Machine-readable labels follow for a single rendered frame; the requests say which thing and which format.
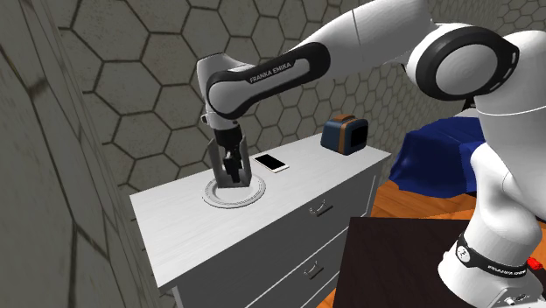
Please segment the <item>grey square holder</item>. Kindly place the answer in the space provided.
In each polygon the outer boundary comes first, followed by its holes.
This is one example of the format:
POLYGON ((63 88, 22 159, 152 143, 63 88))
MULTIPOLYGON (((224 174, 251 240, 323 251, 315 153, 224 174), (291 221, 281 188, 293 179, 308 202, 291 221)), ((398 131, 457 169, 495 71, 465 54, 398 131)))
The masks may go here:
POLYGON ((242 140, 240 141, 240 144, 238 146, 239 154, 241 156, 241 168, 235 169, 235 174, 239 178, 238 182, 233 181, 232 176, 226 171, 223 160, 221 159, 219 146, 214 138, 209 141, 207 150, 212 163, 214 178, 219 188, 250 186, 252 171, 250 167, 248 147, 245 136, 242 136, 242 140))

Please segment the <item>white smartphone with black screen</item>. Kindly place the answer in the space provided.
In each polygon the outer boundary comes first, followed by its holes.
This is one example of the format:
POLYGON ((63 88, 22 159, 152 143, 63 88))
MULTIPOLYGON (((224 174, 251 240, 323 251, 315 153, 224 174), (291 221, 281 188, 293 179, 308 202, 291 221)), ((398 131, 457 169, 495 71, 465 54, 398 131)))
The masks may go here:
POLYGON ((253 159, 257 163, 259 163, 260 165, 264 166, 269 171, 274 172, 274 173, 277 173, 277 172, 280 172, 280 171, 283 171, 283 170, 286 170, 286 169, 289 168, 289 166, 286 163, 280 161, 279 159, 277 159, 275 157, 272 157, 268 153, 254 156, 253 159))

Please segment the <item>white round plate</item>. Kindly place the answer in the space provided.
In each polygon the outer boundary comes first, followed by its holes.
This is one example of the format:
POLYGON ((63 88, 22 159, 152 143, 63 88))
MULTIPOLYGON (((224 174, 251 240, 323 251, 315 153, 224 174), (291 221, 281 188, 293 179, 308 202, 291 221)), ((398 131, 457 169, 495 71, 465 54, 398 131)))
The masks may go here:
POLYGON ((202 194, 202 199, 212 207, 217 208, 239 208, 248 206, 258 201, 266 191, 266 184, 262 178, 253 175, 249 185, 242 182, 228 184, 222 187, 213 178, 202 194))

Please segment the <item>white chest of drawers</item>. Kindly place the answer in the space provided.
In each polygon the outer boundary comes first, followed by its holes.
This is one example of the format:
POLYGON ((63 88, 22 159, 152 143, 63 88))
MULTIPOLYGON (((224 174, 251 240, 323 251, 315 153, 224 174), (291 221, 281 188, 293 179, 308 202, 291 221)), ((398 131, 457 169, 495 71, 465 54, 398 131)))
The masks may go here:
POLYGON ((316 308, 335 288, 349 221, 371 213, 388 153, 344 156, 310 136, 274 148, 286 164, 253 163, 266 189, 222 209, 203 198, 203 171, 130 198, 157 287, 178 308, 316 308))

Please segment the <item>blue toaster with orange stripe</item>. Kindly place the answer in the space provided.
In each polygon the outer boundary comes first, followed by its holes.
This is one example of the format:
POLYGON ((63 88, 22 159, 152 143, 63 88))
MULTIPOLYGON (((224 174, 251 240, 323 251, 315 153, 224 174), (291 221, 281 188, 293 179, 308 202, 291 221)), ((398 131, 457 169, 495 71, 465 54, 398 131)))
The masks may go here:
POLYGON ((355 115, 340 114, 328 120, 320 144, 328 150, 348 156, 367 145, 368 121, 355 115))

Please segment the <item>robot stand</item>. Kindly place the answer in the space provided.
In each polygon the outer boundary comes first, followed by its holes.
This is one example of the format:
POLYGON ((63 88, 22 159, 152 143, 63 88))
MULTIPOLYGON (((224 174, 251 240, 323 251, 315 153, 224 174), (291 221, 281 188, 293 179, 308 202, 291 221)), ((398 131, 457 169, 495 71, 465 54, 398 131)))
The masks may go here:
POLYGON ((473 308, 442 282, 438 265, 468 220, 350 220, 333 308, 473 308))

